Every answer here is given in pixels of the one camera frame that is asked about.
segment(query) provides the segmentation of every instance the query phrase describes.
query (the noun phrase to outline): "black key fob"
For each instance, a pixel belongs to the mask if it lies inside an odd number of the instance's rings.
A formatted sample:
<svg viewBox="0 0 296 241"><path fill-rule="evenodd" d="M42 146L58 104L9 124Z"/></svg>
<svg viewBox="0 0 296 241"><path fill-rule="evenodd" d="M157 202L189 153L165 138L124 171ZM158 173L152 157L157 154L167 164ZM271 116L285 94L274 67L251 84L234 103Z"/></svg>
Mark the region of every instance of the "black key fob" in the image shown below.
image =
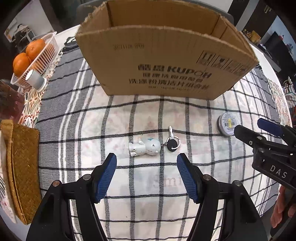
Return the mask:
<svg viewBox="0 0 296 241"><path fill-rule="evenodd" d="M167 148L169 151L174 152L177 149L172 149L172 148L176 148L177 146L178 146L178 143L176 140L174 140L174 139L168 140Z"/></svg>

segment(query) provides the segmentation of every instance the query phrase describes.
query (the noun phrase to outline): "orange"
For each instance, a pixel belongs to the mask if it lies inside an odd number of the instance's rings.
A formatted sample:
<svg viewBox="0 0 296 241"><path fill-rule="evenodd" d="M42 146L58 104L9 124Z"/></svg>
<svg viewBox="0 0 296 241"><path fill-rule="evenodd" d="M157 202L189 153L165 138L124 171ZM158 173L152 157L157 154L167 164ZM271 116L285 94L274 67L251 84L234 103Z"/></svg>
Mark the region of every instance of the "orange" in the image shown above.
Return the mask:
<svg viewBox="0 0 296 241"><path fill-rule="evenodd" d="M26 48L26 55L33 61L38 54L43 50L46 43L43 39L37 39L28 44Z"/></svg>
<svg viewBox="0 0 296 241"><path fill-rule="evenodd" d="M12 63L15 76L18 78L21 77L21 75L29 67L30 63L30 59L25 53L20 53L17 55Z"/></svg>

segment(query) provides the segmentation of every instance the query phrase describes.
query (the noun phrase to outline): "metal screw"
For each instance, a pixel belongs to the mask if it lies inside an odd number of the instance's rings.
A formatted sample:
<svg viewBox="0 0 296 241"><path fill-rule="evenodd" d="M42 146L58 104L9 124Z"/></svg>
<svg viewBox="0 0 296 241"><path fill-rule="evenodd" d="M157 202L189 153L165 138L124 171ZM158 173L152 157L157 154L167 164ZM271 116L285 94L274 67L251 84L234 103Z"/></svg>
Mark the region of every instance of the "metal screw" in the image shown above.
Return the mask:
<svg viewBox="0 0 296 241"><path fill-rule="evenodd" d="M83 180L87 181L91 178L91 175L90 174L85 174L83 177Z"/></svg>
<svg viewBox="0 0 296 241"><path fill-rule="evenodd" d="M52 183L52 185L53 185L54 187L57 187L57 186L59 185L59 181L58 181L58 180L54 181L54 182Z"/></svg>
<svg viewBox="0 0 296 241"><path fill-rule="evenodd" d="M241 183L239 180L235 180L235 181L234 181L234 184L235 184L236 186L238 186L238 187L242 185L242 183Z"/></svg>
<svg viewBox="0 0 296 241"><path fill-rule="evenodd" d="M208 175L208 174L204 174L202 177L203 177L203 179L205 179L205 180L207 180L207 181L208 181L208 180L211 180L211 178L212 178L212 177L211 177L210 175Z"/></svg>

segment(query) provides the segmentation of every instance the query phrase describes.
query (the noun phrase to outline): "checkered tablecloth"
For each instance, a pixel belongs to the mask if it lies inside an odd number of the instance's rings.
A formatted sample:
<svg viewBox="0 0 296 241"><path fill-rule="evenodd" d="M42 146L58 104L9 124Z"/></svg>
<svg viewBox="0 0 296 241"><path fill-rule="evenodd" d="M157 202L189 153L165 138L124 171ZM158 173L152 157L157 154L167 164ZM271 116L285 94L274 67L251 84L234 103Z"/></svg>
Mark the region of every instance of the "checkered tablecloth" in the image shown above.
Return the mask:
<svg viewBox="0 0 296 241"><path fill-rule="evenodd" d="M186 194L176 158L184 152L204 174L217 181L241 180L262 215L278 194L278 184L252 167L252 148L234 136L223 137L218 117L226 111L268 140L281 142L257 127L258 118L279 122L267 80L254 68L214 101L159 97L107 96L76 42L63 56L43 95L36 128L40 130L39 177L42 195L59 179L76 181L91 173L108 153L117 156L107 196L96 205L110 240L185 240L198 205ZM129 155L128 143L153 137L164 143L168 127L181 140L175 152ZM213 240L219 235L219 202ZM71 201L77 240L82 240L75 201Z"/></svg>

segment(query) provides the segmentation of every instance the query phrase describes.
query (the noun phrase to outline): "human hand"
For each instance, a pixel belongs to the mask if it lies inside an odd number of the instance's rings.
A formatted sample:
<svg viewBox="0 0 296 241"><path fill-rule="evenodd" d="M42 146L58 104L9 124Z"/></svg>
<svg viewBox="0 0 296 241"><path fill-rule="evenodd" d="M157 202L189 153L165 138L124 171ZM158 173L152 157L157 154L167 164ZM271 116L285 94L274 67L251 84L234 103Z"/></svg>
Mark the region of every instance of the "human hand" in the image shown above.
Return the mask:
<svg viewBox="0 0 296 241"><path fill-rule="evenodd" d="M270 223L273 228L275 228L283 218L283 211L286 207L285 203L285 190L284 186L281 186L279 189L279 195L276 200L276 205L274 206L274 212L271 215ZM288 210L288 216L291 218L293 217L296 211L296 203L292 204L292 206Z"/></svg>

